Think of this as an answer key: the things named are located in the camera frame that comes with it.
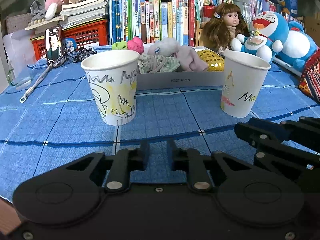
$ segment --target rope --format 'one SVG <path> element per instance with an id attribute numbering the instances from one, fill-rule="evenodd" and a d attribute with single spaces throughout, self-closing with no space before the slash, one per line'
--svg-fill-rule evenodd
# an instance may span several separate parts
<path id="1" fill-rule="evenodd" d="M 36 87 L 44 80 L 44 78 L 47 76 L 48 72 L 53 68 L 53 63 L 51 63 L 46 70 L 38 77 L 35 84 L 30 87 L 24 95 L 20 98 L 20 103 L 24 103 L 27 98 L 32 94 L 32 92 L 36 89 Z"/>

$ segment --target white paper cup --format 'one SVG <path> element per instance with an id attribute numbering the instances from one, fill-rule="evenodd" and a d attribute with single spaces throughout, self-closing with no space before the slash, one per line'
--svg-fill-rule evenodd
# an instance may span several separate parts
<path id="1" fill-rule="evenodd" d="M 224 85 L 221 109 L 238 118 L 246 117 L 257 99 L 270 64 L 244 52 L 224 52 Z"/>
<path id="2" fill-rule="evenodd" d="M 136 115 L 138 58 L 138 52 L 121 49 L 97 53 L 81 63 L 106 124 L 126 124 Z"/>

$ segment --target doll hair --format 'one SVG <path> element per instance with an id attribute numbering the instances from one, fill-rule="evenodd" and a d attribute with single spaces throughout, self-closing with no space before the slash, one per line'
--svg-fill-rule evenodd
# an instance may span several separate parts
<path id="1" fill-rule="evenodd" d="M 207 22 L 202 30 L 203 37 L 206 37 L 213 44 L 213 49 L 216 51 L 222 47 L 224 50 L 227 46 L 230 46 L 232 37 L 228 27 L 223 21 L 223 16 L 228 13 L 238 13 L 239 24 L 236 26 L 235 36 L 239 33 L 246 37 L 250 36 L 247 24 L 245 23 L 243 16 L 241 15 L 240 8 L 235 4 L 222 3 L 214 9 L 220 17 L 212 16 L 209 22 Z"/>

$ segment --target blue plush toy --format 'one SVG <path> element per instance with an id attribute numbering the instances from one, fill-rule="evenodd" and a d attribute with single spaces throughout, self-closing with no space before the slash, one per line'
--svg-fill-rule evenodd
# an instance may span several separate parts
<path id="1" fill-rule="evenodd" d="M 281 14 L 267 11 L 253 18 L 250 31 L 250 37 L 238 34 L 231 41 L 231 49 L 256 55 L 271 63 L 282 50 L 288 38 L 289 27 Z"/>
<path id="2" fill-rule="evenodd" d="M 283 44 L 283 49 L 278 57 L 302 72 L 304 64 L 318 49 L 318 46 L 309 35 L 303 32 L 303 27 L 300 23 L 291 21 L 288 26 L 289 36 Z"/>

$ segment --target doll hair clip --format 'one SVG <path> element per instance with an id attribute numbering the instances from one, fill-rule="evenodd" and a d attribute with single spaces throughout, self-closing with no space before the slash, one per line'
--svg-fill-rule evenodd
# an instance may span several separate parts
<path id="1" fill-rule="evenodd" d="M 216 12 L 213 14 L 213 16 L 216 18 L 221 18 L 221 16 L 219 14 L 217 14 Z"/>

